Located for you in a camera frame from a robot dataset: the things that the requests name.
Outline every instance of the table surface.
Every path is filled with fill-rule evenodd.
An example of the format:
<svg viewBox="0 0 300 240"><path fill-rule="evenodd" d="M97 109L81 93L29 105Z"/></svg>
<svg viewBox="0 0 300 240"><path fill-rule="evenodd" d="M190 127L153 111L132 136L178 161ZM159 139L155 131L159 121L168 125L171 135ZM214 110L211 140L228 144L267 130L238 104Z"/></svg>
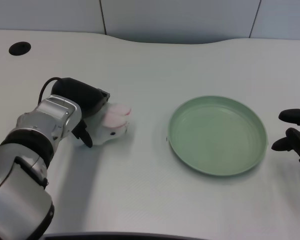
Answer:
<svg viewBox="0 0 300 240"><path fill-rule="evenodd" d="M32 48L12 56L20 41ZM210 44L137 43L93 33L0 30L0 143L34 109L51 77L71 77L132 107L125 137L89 149L64 139L48 169L55 216L47 233L143 232L209 240L300 240L300 163L275 152L300 108L300 41L234 39ZM234 177L183 164L168 121L203 95L238 100L262 119L263 162Z"/></svg>

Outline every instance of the wall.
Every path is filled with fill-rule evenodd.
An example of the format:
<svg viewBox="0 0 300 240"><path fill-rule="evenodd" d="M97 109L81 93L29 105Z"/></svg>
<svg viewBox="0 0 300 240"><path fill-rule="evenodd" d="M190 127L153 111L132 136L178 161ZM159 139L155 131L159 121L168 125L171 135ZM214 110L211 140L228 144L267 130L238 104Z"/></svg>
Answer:
<svg viewBox="0 0 300 240"><path fill-rule="evenodd" d="M0 0L0 29L105 33L99 0Z"/></svg>
<svg viewBox="0 0 300 240"><path fill-rule="evenodd" d="M300 0L0 0L0 29L106 33L149 43L300 40Z"/></svg>
<svg viewBox="0 0 300 240"><path fill-rule="evenodd" d="M300 0L262 0L251 37L300 40Z"/></svg>

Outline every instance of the round plate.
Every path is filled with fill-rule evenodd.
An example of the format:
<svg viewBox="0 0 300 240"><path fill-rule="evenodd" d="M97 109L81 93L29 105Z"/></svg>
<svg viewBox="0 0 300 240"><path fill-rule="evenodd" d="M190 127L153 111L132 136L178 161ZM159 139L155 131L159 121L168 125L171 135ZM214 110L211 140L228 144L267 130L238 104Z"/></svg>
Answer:
<svg viewBox="0 0 300 240"><path fill-rule="evenodd" d="M182 161L215 176L251 169L264 158L268 145L259 117L221 96L197 97L179 106L170 119L168 138Z"/></svg>

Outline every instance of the pink object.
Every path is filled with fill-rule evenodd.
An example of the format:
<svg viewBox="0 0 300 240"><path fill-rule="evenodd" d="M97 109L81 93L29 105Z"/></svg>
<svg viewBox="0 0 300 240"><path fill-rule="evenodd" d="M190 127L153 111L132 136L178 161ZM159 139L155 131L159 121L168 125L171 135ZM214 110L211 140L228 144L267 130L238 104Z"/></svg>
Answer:
<svg viewBox="0 0 300 240"><path fill-rule="evenodd" d="M117 139L127 132L131 108L118 103L106 103L101 110L84 121L93 145L102 145Z"/></svg>

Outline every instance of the black hole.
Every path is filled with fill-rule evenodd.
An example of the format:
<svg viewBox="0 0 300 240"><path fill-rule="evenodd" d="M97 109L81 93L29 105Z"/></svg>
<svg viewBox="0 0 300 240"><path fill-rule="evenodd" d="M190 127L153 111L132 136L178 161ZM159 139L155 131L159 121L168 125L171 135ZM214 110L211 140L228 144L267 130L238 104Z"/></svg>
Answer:
<svg viewBox="0 0 300 240"><path fill-rule="evenodd" d="M9 48L9 53L13 56L21 56L21 55L29 52L30 49L31 49L30 43L28 43L26 41L21 41L21 42L17 42L15 44L13 44Z"/></svg>

